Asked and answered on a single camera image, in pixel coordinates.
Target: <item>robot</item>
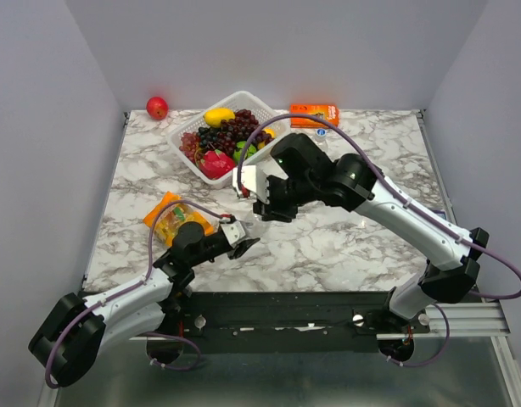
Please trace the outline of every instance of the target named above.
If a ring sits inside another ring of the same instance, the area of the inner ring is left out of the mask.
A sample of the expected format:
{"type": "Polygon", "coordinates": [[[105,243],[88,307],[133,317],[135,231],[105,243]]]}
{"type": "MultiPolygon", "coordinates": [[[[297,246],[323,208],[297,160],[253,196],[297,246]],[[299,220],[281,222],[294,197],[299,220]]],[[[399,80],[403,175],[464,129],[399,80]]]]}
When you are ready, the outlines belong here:
{"type": "Polygon", "coordinates": [[[192,293],[196,265],[223,254],[237,259],[259,239],[233,216],[221,219],[209,236],[189,222],[147,275],[85,298],[69,293],[57,302],[29,344],[47,367],[46,379],[51,374],[59,386],[69,386],[105,349],[145,332],[182,338],[148,342],[148,354],[162,367],[183,352],[183,342],[207,354],[381,350],[398,362],[409,360],[412,340],[378,341],[377,335],[428,332],[418,317],[428,305],[458,303],[472,290],[477,248],[486,247],[489,234],[441,219],[387,176],[380,181],[360,155],[332,161],[305,134],[287,135],[271,156],[287,179],[250,165],[235,169],[232,181],[239,197],[254,199],[253,211],[263,221],[291,222],[300,206],[314,201],[355,211],[418,248],[428,259],[426,271],[388,292],[192,293]]]}

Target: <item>marble tabletop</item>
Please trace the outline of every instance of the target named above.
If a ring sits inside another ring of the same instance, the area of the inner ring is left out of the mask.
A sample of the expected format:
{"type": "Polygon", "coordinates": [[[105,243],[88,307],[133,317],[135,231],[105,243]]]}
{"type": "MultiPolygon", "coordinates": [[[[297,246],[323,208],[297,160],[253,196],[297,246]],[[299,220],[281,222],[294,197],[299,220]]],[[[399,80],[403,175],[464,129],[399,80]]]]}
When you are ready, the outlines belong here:
{"type": "MultiPolygon", "coordinates": [[[[168,133],[198,112],[173,111],[160,122],[145,111],[131,112],[87,271],[86,291],[107,290],[147,270],[148,228],[142,219],[166,192],[238,218],[250,212],[252,201],[238,201],[230,187],[211,189],[169,150],[168,133]]],[[[408,194],[427,207],[443,209],[413,112],[342,110],[339,126],[408,194]]],[[[328,133],[330,158],[348,151],[352,151],[348,144],[328,133]]],[[[261,165],[268,173],[279,172],[272,159],[261,165]]],[[[425,258],[391,231],[322,203],[301,208],[291,224],[263,225],[260,242],[241,259],[221,256],[214,264],[196,267],[193,289],[389,290],[425,268],[425,258]]],[[[155,258],[164,251],[161,243],[154,242],[155,258]]]]}

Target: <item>clear plastic bottle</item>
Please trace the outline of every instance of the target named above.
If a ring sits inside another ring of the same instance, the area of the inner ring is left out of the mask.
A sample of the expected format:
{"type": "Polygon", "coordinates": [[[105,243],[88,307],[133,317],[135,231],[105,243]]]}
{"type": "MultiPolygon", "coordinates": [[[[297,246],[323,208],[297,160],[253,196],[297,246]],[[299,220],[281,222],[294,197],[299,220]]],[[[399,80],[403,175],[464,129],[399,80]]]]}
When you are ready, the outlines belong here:
{"type": "Polygon", "coordinates": [[[327,131],[325,129],[317,129],[313,135],[313,140],[322,151],[326,152],[328,150],[327,131]]]}

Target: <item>red pepper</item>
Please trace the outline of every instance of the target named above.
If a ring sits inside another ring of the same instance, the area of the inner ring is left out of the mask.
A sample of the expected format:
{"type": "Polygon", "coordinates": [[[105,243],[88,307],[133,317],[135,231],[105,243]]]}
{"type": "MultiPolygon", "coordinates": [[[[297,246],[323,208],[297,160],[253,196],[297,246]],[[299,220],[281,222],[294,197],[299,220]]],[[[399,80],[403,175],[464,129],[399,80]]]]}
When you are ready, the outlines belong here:
{"type": "Polygon", "coordinates": [[[234,161],[220,150],[207,152],[199,161],[200,170],[211,180],[221,178],[235,166],[234,161]]]}

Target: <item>fruit basket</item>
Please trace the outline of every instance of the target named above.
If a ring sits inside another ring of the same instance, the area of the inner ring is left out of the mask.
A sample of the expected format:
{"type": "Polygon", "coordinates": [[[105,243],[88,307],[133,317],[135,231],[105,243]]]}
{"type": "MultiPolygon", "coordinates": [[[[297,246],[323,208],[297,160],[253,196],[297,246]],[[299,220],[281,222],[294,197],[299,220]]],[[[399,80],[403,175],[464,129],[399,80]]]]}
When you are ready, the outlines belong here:
{"type": "MultiPolygon", "coordinates": [[[[248,116],[247,112],[250,111],[250,115],[248,117],[239,117],[239,119],[241,119],[242,122],[247,123],[247,125],[254,125],[255,120],[258,121],[258,123],[263,123],[271,117],[277,116],[277,113],[275,110],[271,109],[266,103],[262,102],[259,98],[255,97],[251,93],[246,91],[240,91],[233,93],[228,98],[221,100],[220,102],[209,107],[202,113],[197,114],[190,121],[177,127],[174,131],[171,131],[168,134],[168,143],[170,144],[171,150],[176,153],[179,159],[183,161],[183,163],[185,163],[185,165],[196,176],[198,176],[206,184],[209,184],[215,188],[223,188],[230,184],[232,180],[232,171],[228,171],[226,174],[216,179],[210,179],[198,167],[198,164],[202,164],[200,162],[201,159],[199,158],[199,154],[206,154],[210,150],[214,149],[217,149],[218,152],[223,152],[223,155],[226,155],[226,153],[230,153],[233,150],[236,151],[236,145],[250,134],[250,129],[253,127],[250,127],[243,135],[240,134],[239,138],[236,138],[237,134],[239,133],[237,133],[236,130],[233,128],[230,132],[232,134],[228,135],[226,134],[228,133],[228,131],[223,131],[222,129],[217,129],[217,131],[211,130],[210,134],[200,135],[199,128],[208,128],[208,130],[210,129],[210,127],[208,126],[208,124],[206,124],[204,120],[204,114],[206,112],[218,108],[227,108],[232,110],[233,112],[239,112],[238,114],[245,116],[248,116]],[[194,137],[190,136],[194,133],[197,133],[195,136],[196,140],[193,140],[194,137]],[[198,144],[194,151],[192,151],[193,148],[189,146],[189,144],[193,143],[198,144]]],[[[253,155],[246,159],[244,162],[246,165],[254,164],[264,159],[270,153],[270,150],[273,148],[273,146],[276,145],[284,136],[287,136],[290,133],[289,121],[280,120],[274,123],[273,125],[270,125],[270,129],[273,131],[273,139],[267,140],[268,143],[265,142],[265,144],[263,145],[264,147],[254,152],[253,155]]]]}

